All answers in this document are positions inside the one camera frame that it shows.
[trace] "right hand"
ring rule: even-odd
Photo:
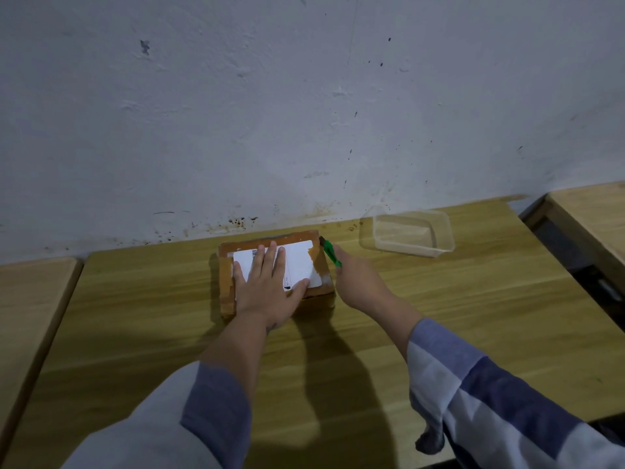
[[[393,299],[369,260],[350,255],[338,245],[334,253],[342,264],[336,267],[336,291],[346,305],[371,316]]]

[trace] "cardboard box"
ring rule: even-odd
[[[219,251],[217,252],[217,257],[219,258],[219,302],[221,305],[221,315],[225,320],[230,320],[236,315],[236,300],[234,299],[236,290],[234,289],[234,280],[232,278],[234,253],[242,250],[255,250],[261,244],[269,248],[272,240],[276,242],[278,247],[280,245],[286,246],[288,244],[308,240],[312,242],[312,248],[308,250],[308,255],[312,260],[314,271],[319,275],[320,280],[317,282],[320,282],[320,284],[318,286],[312,286],[314,283],[311,282],[311,287],[306,290],[306,294],[296,312],[314,311],[320,307],[334,307],[336,291],[334,291],[334,283],[330,276],[330,270],[327,267],[326,254],[319,244],[319,231],[308,230],[306,232],[295,232],[277,237],[265,237],[243,242],[225,242],[219,245]],[[287,266],[289,266],[289,260],[293,259],[294,257],[289,258],[287,249]]]

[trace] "hand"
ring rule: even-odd
[[[371,316],[395,297],[369,260],[352,256],[338,245],[334,253],[342,264],[336,267],[336,291],[346,305]]]
[[[258,317],[267,332],[282,326],[291,317],[310,283],[308,278],[303,279],[293,287],[291,295],[287,296],[283,288],[285,248],[280,247],[278,250],[274,267],[275,256],[275,242],[271,242],[267,254],[265,247],[259,245],[247,282],[237,261],[234,262],[233,270],[237,316]]]

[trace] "striped sleeve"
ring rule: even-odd
[[[128,418],[90,434],[62,469],[240,468],[250,433],[251,408],[236,379],[193,362]]]
[[[466,468],[625,468],[625,448],[433,320],[413,329],[408,370],[423,453],[439,452],[445,434]]]

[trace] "left hand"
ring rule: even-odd
[[[282,326],[295,312],[302,300],[310,280],[303,279],[293,287],[287,296],[283,288],[285,277],[286,251],[272,241],[267,253],[260,245],[252,262],[249,278],[245,281],[239,262],[233,266],[234,286],[236,290],[236,313],[238,316],[257,316],[265,323],[267,331]]]

